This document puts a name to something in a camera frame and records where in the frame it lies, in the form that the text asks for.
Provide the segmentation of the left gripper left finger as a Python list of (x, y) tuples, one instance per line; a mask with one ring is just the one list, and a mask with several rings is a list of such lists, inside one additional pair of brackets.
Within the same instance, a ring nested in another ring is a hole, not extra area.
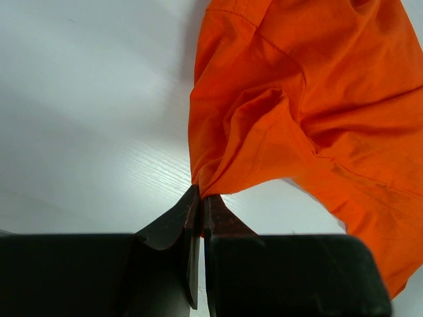
[(198, 307), (200, 193), (190, 186), (166, 213), (136, 233), (133, 310)]

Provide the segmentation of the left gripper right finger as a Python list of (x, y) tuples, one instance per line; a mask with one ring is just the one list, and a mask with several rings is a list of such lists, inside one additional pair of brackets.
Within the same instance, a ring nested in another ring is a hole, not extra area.
[(204, 200), (206, 292), (211, 316), (258, 316), (264, 241), (220, 195)]

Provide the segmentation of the orange t shirt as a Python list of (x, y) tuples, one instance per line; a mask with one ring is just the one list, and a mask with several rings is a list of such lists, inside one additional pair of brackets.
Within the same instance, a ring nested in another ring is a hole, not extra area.
[(422, 48), (400, 1), (212, 1), (188, 144), (203, 197), (291, 178), (372, 251), (422, 265)]

